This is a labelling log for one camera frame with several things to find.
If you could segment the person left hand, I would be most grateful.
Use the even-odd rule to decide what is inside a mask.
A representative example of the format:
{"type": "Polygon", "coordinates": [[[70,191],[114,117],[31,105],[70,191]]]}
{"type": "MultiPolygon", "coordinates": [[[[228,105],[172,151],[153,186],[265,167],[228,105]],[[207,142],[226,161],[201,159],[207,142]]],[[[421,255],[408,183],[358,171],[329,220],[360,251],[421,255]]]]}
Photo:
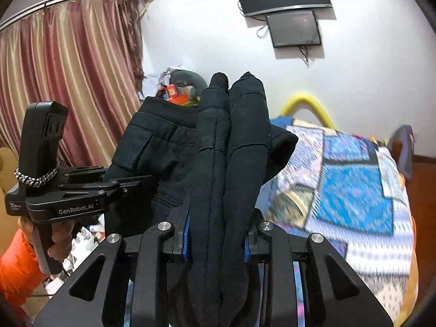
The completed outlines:
{"type": "MultiPolygon", "coordinates": [[[[52,246],[47,250],[51,258],[62,263],[70,254],[72,249],[72,231],[75,225],[74,221],[56,222],[52,224],[52,246]]],[[[26,216],[18,218],[18,226],[24,233],[28,244],[34,246],[31,234],[33,232],[33,223],[26,216]]]]}

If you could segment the orange sleeve left forearm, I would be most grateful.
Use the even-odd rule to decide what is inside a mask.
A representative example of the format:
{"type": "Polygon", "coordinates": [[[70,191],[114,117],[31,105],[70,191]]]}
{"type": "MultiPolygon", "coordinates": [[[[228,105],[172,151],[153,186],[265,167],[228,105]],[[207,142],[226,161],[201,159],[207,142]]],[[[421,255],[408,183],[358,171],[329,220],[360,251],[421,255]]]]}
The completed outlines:
{"type": "Polygon", "coordinates": [[[20,308],[47,278],[40,271],[35,252],[21,229],[1,256],[0,271],[1,297],[14,309],[20,308]]]}

